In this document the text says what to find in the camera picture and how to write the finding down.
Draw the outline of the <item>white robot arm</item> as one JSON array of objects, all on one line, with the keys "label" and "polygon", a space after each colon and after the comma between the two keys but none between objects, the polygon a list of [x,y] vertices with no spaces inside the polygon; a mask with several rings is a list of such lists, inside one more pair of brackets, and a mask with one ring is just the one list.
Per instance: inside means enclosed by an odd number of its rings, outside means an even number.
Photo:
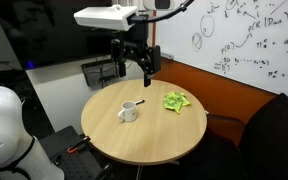
[{"label": "white robot arm", "polygon": [[[35,69],[104,55],[115,31],[155,20],[135,6],[105,0],[0,0],[0,55]],[[0,86],[0,172],[26,180],[64,180],[38,139],[24,128],[16,93]]]}]

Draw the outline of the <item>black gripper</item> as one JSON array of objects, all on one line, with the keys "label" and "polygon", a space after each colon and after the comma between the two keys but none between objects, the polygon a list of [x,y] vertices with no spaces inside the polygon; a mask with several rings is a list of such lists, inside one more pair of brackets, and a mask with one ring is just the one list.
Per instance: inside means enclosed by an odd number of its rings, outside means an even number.
[{"label": "black gripper", "polygon": [[111,41],[111,58],[119,66],[119,76],[126,76],[125,62],[133,60],[144,72],[144,87],[151,85],[150,75],[161,69],[160,47],[147,44],[148,32],[147,24],[136,24],[127,32],[119,32]]}]

